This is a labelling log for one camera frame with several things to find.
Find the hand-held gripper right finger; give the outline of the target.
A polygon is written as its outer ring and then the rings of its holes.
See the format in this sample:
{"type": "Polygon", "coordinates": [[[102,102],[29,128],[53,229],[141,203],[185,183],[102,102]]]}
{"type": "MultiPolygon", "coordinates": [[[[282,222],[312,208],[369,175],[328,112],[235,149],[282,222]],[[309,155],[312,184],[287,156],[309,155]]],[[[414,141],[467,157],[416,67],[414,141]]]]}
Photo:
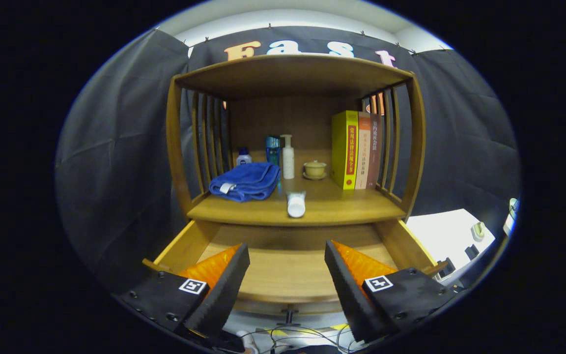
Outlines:
{"type": "Polygon", "coordinates": [[[395,270],[334,240],[326,242],[324,260],[356,341],[409,331],[458,296],[416,267],[395,270]]]}

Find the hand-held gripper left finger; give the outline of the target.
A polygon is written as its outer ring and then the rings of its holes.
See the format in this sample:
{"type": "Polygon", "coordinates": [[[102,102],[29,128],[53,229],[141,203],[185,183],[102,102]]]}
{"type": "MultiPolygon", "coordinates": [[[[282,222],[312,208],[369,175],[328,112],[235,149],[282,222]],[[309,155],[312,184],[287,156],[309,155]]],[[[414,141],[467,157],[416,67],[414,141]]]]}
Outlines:
{"type": "Polygon", "coordinates": [[[240,343],[223,326],[238,298],[250,265],[249,247],[237,244],[178,275],[149,271],[118,298],[128,309],[171,334],[200,345],[240,343]]]}

